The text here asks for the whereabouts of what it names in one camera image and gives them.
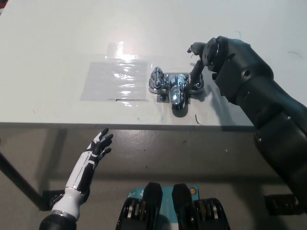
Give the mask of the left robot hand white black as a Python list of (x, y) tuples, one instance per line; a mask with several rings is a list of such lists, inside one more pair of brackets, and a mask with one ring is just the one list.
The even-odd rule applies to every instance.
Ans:
[(109, 146), (112, 143), (113, 134), (109, 134), (108, 131), (109, 129), (105, 128), (99, 132), (80, 155), (66, 183), (67, 188), (82, 194), (89, 191), (97, 165), (111, 151)]

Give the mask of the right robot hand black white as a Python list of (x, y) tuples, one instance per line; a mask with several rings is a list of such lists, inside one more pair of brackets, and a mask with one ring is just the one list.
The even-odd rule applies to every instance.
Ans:
[(204, 64), (202, 61), (202, 54), (206, 43), (195, 42), (187, 50), (188, 53), (192, 53), (195, 56), (199, 56), (199, 60), (194, 65), (193, 70), (190, 72), (190, 83), (196, 84), (200, 81), (200, 75), (204, 69)]

